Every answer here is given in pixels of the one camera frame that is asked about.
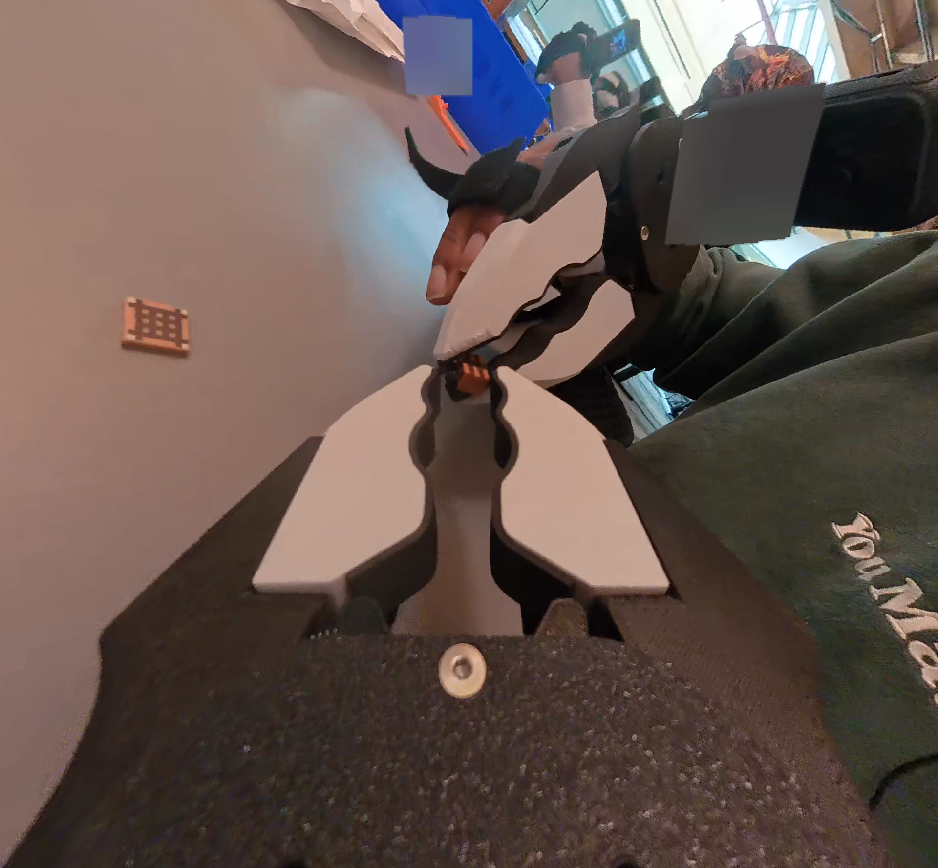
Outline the person's green hoodie torso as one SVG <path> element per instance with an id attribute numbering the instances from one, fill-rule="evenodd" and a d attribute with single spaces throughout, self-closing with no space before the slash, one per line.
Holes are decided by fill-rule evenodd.
<path id="1" fill-rule="evenodd" d="M 936 335 L 819 346 L 769 346 L 633 453 L 808 625 L 861 790 L 936 830 Z"/>

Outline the tan grid printed toy tile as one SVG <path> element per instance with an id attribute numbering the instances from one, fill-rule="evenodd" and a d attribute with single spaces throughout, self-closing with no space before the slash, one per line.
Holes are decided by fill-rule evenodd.
<path id="1" fill-rule="evenodd" d="M 151 299 L 127 297 L 120 346 L 176 357 L 192 353 L 191 318 L 186 309 Z"/>

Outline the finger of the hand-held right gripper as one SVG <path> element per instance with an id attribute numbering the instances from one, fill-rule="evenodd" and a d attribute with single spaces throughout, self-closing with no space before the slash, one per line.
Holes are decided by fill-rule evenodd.
<path id="1" fill-rule="evenodd" d="M 496 229 L 448 305 L 435 360 L 447 362 L 499 339 L 557 280 L 599 275 L 606 207 L 594 171 L 532 223 L 516 219 Z"/>
<path id="2" fill-rule="evenodd" d="M 508 349 L 488 362 L 545 389 L 569 381 L 593 364 L 634 321 L 631 293 L 607 276 L 581 276 L 521 325 Z"/>

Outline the grey desk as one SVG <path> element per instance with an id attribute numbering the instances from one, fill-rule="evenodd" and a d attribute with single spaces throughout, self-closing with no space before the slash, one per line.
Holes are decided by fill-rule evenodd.
<path id="1" fill-rule="evenodd" d="M 306 439 L 430 359 L 465 158 L 401 65 L 283 0 L 2 0 L 2 861 L 104 627 Z M 120 346 L 127 297 L 188 357 Z"/>

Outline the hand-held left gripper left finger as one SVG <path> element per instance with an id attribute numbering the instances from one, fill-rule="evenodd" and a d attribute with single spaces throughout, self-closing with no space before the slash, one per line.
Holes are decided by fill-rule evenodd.
<path id="1" fill-rule="evenodd" d="M 428 487 L 439 373 L 429 365 L 361 400 L 324 433 L 252 577 L 264 594 L 370 599 L 385 620 L 432 580 Z"/>

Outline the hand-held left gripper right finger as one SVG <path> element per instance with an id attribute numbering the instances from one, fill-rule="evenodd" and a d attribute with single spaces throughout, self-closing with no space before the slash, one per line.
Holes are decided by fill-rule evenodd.
<path id="1" fill-rule="evenodd" d="M 613 452 L 626 452 L 574 405 L 508 368 L 491 386 L 501 468 L 490 572 L 534 633 L 558 601 L 587 616 L 611 599 L 668 594 L 671 581 Z"/>

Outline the person's right hand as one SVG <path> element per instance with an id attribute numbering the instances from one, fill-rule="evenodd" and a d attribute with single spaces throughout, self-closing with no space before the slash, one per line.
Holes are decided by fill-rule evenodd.
<path id="1" fill-rule="evenodd" d="M 453 210 L 432 258 L 426 289 L 429 303 L 451 302 L 490 235 L 506 219 L 499 209 L 480 204 Z"/>

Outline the orange flat toy tool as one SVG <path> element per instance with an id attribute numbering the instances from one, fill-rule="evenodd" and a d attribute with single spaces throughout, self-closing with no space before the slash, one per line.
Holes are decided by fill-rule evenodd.
<path id="1" fill-rule="evenodd" d="M 452 116 L 449 111 L 448 102 L 444 100 L 443 97 L 440 95 L 428 96 L 426 99 L 427 99 L 427 103 L 431 111 L 437 117 L 439 122 L 443 125 L 443 127 L 445 128 L 445 130 L 447 131 L 451 139 L 454 141 L 456 146 L 460 149 L 460 151 L 463 154 L 468 155 L 468 152 L 469 152 L 468 143 L 461 129 L 459 128 L 459 126 L 452 119 Z"/>

